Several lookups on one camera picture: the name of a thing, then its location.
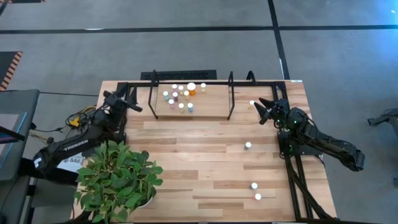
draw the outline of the wooden tabletop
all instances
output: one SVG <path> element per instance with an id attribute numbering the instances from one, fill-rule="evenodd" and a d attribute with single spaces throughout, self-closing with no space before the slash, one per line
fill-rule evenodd
<path id="1" fill-rule="evenodd" d="M 116 90 L 118 81 L 102 84 Z M 291 107 L 310 114 L 304 85 L 286 81 Z M 285 163 L 279 158 L 276 128 L 258 124 L 249 101 L 272 100 L 270 87 L 238 87 L 235 109 L 229 121 L 221 118 L 164 118 L 156 120 L 147 102 L 149 87 L 138 88 L 141 113 L 127 112 L 127 143 L 132 151 L 146 150 L 164 172 L 155 199 L 138 208 L 129 222 L 271 222 L 292 221 L 294 211 Z M 252 148 L 244 150 L 244 143 Z M 336 216 L 325 168 L 314 156 L 302 156 L 309 191 L 331 216 Z M 249 188 L 258 183 L 257 190 Z M 297 189 L 302 216 L 303 197 Z M 262 199 L 252 199 L 260 193 Z M 79 214 L 80 206 L 75 205 Z"/>

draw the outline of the wooden table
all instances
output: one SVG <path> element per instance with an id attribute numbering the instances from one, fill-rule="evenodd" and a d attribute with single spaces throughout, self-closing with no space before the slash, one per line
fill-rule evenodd
<path id="1" fill-rule="evenodd" d="M 117 83 L 103 82 L 97 105 L 103 103 L 102 92 L 116 90 Z M 310 114 L 303 83 L 286 81 L 286 87 L 290 106 Z M 186 117 L 156 120 L 147 105 L 149 87 L 138 88 L 139 106 L 144 110 L 127 112 L 127 142 L 132 151 L 148 151 L 149 159 L 164 168 L 160 175 L 164 183 L 156 187 L 151 204 L 135 210 L 129 222 L 295 220 L 285 162 L 279 158 L 277 130 L 270 121 L 258 124 L 256 110 L 248 109 L 249 101 L 258 101 L 259 96 L 272 100 L 272 90 L 266 86 L 234 90 L 235 109 L 229 121 Z M 245 151 L 248 141 L 252 148 Z M 324 166 L 314 156 L 302 156 L 302 160 L 309 191 L 335 217 Z M 252 182 L 258 183 L 257 190 L 249 189 Z M 305 217 L 303 197 L 299 189 L 297 192 Z M 253 200 L 255 193 L 260 193 L 262 200 Z M 75 212 L 80 213 L 80 206 L 75 206 Z"/>

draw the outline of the small bottle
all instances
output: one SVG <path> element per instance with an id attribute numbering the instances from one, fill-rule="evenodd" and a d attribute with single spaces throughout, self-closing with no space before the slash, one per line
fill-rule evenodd
<path id="1" fill-rule="evenodd" d="M 189 91 L 189 95 L 193 96 L 195 94 L 195 88 L 197 86 L 194 83 L 188 83 L 187 89 Z"/>
<path id="2" fill-rule="evenodd" d="M 184 86 L 179 86 L 178 90 L 180 90 L 180 95 L 184 95 Z"/>
<path id="3" fill-rule="evenodd" d="M 173 85 L 172 85 L 172 88 L 173 88 L 173 92 L 178 91 L 178 90 L 177 90 L 177 84 L 173 84 Z"/>
<path id="4" fill-rule="evenodd" d="M 184 92 L 184 95 L 185 95 L 185 99 L 186 99 L 186 100 L 189 100 L 189 91 L 185 91 L 185 92 Z"/>
<path id="5" fill-rule="evenodd" d="M 254 100 L 249 101 L 249 109 L 253 109 L 254 106 Z"/>
<path id="6" fill-rule="evenodd" d="M 256 190 L 258 187 L 259 187 L 259 186 L 258 186 L 257 183 L 252 183 L 252 184 L 250 185 L 250 188 L 253 189 L 253 190 Z"/>
<path id="7" fill-rule="evenodd" d="M 181 112 L 181 113 L 184 113 L 184 104 L 183 104 L 183 103 L 180 103 L 180 104 L 178 105 L 178 107 L 180 108 L 180 112 Z"/>
<path id="8" fill-rule="evenodd" d="M 200 84 L 200 87 L 201 87 L 201 92 L 205 93 L 206 92 L 206 83 Z"/>
<path id="9" fill-rule="evenodd" d="M 164 100 L 165 101 L 169 100 L 169 93 L 167 91 L 164 91 L 163 95 L 164 95 Z"/>
<path id="10" fill-rule="evenodd" d="M 169 99 L 170 109 L 174 109 L 174 100 Z"/>
<path id="11" fill-rule="evenodd" d="M 244 144 L 244 150 L 248 150 L 248 149 L 250 149 L 251 148 L 251 143 L 250 142 L 246 142 L 245 144 Z"/>
<path id="12" fill-rule="evenodd" d="M 261 194 L 255 194 L 253 195 L 254 200 L 261 200 Z"/>
<path id="13" fill-rule="evenodd" d="M 192 112 L 193 112 L 193 104 L 192 104 L 192 103 L 189 103 L 189 104 L 188 104 L 188 112 L 189 112 L 189 113 L 192 113 Z"/>
<path id="14" fill-rule="evenodd" d="M 178 102 L 178 93 L 177 92 L 173 93 L 173 99 L 174 99 L 174 102 Z"/>

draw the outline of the gray carpet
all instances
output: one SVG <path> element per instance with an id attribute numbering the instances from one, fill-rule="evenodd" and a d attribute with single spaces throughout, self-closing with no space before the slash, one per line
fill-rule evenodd
<path id="1" fill-rule="evenodd" d="M 394 0 L 274 0 L 280 26 L 398 24 Z M 0 30 L 193 26 L 270 26 L 267 0 L 48 0 L 10 4 Z M 337 214 L 344 220 L 396 223 L 398 139 L 389 124 L 366 119 L 398 107 L 398 30 L 282 31 L 291 79 L 304 81 L 321 131 L 366 154 L 366 168 L 351 172 L 326 157 Z M 156 70 L 216 69 L 235 79 L 253 70 L 257 79 L 282 78 L 273 31 L 134 34 L 0 35 L 0 51 L 23 51 L 10 89 L 97 95 L 102 80 L 139 79 Z M 41 95 L 34 121 L 42 129 L 96 97 Z M 29 141 L 25 156 L 40 149 Z M 45 194 L 53 189 L 55 194 Z M 65 221 L 73 191 L 39 182 L 34 223 Z"/>

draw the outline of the potted plant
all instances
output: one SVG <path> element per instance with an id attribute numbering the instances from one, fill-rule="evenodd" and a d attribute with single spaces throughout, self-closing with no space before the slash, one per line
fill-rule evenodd
<path id="1" fill-rule="evenodd" d="M 123 142 L 108 141 L 95 149 L 86 167 L 78 170 L 84 189 L 75 193 L 81 209 L 94 212 L 93 222 L 110 218 L 125 222 L 127 213 L 148 204 L 163 183 L 157 178 L 163 169 L 147 161 L 147 151 L 132 152 Z"/>

